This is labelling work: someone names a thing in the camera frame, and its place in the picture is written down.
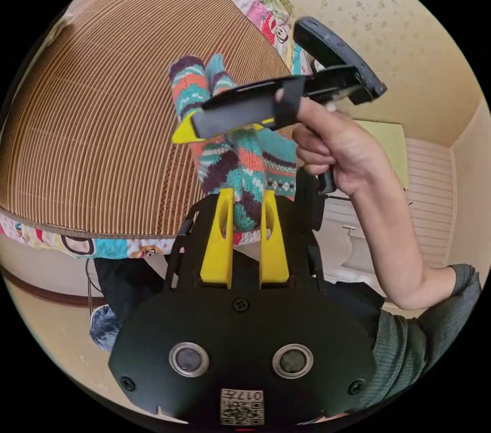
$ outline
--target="gray sleeve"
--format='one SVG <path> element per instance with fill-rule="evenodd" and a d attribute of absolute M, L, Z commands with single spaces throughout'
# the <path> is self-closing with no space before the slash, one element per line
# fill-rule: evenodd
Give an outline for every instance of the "gray sleeve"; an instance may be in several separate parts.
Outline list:
<path fill-rule="evenodd" d="M 427 341 L 427 364 L 431 368 L 454 342 L 464 327 L 481 294 L 479 273 L 468 264 L 451 266 L 457 280 L 450 298 L 423 312 L 417 319 L 418 327 Z"/>
<path fill-rule="evenodd" d="M 360 397 L 360 408 L 378 404 L 415 383 L 447 351 L 464 327 L 481 286 L 472 266 L 452 267 L 457 275 L 452 295 L 417 319 L 382 311 L 373 349 L 377 370 Z"/>

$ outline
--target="colorful striped sock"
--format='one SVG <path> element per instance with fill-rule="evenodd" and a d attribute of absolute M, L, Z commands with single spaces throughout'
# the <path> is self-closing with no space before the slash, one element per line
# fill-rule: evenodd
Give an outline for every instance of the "colorful striped sock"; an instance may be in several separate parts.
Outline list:
<path fill-rule="evenodd" d="M 169 68 L 169 77 L 179 121 L 211 96 L 236 87 L 221 54 L 213 55 L 205 68 L 199 58 L 186 56 Z M 189 146 L 206 195 L 233 187 L 238 232 L 259 228 L 265 189 L 295 196 L 295 144 L 276 132 L 244 128 Z"/>

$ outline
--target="cable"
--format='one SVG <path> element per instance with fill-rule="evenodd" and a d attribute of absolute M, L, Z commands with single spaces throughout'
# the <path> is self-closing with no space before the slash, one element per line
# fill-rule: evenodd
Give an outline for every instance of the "cable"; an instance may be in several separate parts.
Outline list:
<path fill-rule="evenodd" d="M 94 285 L 94 282 L 91 279 L 90 274 L 88 273 L 88 259 L 85 260 L 85 275 L 87 276 L 87 297 L 88 297 L 88 311 L 91 314 L 92 317 L 92 312 L 94 311 L 94 306 L 92 305 L 92 287 L 94 287 L 99 293 L 102 293 L 100 288 L 97 288 L 96 285 Z"/>

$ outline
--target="hand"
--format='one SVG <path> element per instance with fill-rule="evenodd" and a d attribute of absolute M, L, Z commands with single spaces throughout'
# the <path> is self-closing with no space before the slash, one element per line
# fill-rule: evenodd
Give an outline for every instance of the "hand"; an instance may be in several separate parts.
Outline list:
<path fill-rule="evenodd" d="M 292 138 L 309 174 L 319 175 L 332 168 L 336 186 L 347 196 L 367 183 L 394 176 L 380 143 L 348 116 L 302 98 L 297 119 L 302 124 L 296 126 Z"/>

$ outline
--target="screw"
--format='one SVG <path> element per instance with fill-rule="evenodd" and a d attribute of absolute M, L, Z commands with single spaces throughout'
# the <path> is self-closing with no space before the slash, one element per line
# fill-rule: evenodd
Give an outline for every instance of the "screw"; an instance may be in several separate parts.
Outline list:
<path fill-rule="evenodd" d="M 133 392 L 136 388 L 135 383 L 129 377 L 121 377 L 119 381 L 128 392 Z"/>
<path fill-rule="evenodd" d="M 348 389 L 348 394 L 351 396 L 355 396 L 359 392 L 363 390 L 363 380 L 355 380 Z"/>
<path fill-rule="evenodd" d="M 245 312 L 249 309 L 249 302 L 245 298 L 236 298 L 232 307 L 236 312 Z"/>

